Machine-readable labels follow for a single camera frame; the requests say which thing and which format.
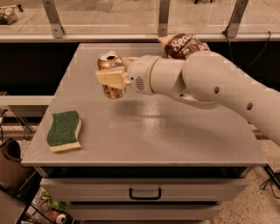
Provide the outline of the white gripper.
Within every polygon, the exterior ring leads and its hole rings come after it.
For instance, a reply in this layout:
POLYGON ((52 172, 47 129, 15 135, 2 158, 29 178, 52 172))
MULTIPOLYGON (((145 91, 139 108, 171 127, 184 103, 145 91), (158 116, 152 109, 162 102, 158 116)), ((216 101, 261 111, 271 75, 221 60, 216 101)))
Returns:
POLYGON ((122 57, 124 66, 98 70, 95 72, 95 77, 100 84, 111 88, 125 89, 130 84, 137 93, 152 95, 151 71, 159 59, 159 56, 154 55, 145 55, 140 58, 122 57))

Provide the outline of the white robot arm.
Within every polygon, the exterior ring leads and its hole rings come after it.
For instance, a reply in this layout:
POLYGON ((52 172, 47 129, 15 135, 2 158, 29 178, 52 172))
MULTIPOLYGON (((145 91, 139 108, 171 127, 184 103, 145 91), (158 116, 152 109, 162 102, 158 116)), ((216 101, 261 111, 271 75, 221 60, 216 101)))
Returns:
POLYGON ((280 93, 244 73, 228 59, 199 51, 187 59, 160 56, 123 58, 120 66, 97 70, 99 83, 144 95, 166 95, 194 107, 232 109, 280 144, 280 93))

